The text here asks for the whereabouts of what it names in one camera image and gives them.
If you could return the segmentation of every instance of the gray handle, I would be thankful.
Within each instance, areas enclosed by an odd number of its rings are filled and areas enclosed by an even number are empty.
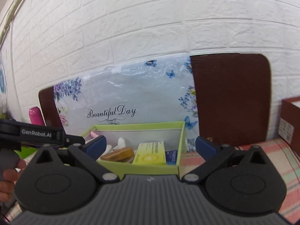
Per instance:
[[[0,181],[3,181],[3,172],[14,169],[19,161],[19,156],[12,150],[0,149]]]

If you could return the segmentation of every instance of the brown cardboard box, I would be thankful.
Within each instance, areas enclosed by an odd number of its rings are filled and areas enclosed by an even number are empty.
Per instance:
[[[300,97],[282,100],[278,134],[300,155]]]

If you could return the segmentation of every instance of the small blue package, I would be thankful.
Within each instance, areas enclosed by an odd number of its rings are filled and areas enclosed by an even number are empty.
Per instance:
[[[176,165],[177,151],[166,151],[167,165]]]

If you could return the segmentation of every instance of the yellow circular logo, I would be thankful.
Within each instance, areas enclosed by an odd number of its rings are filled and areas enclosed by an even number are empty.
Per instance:
[[[153,154],[146,155],[142,158],[142,160],[145,161],[145,162],[153,162],[153,161],[156,161],[157,159],[158,159],[158,156],[153,155]]]

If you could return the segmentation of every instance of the open box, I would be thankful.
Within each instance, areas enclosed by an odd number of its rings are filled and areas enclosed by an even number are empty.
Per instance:
[[[115,147],[118,139],[123,137],[126,146],[137,150],[140,143],[164,141],[165,151],[178,150],[176,165],[133,165],[124,162],[101,160],[99,163],[117,174],[120,179],[125,174],[179,174],[181,153],[186,152],[186,137],[184,122],[167,122],[151,124],[120,124],[120,125],[94,125],[83,136],[90,140],[90,131],[104,135],[107,144]]]

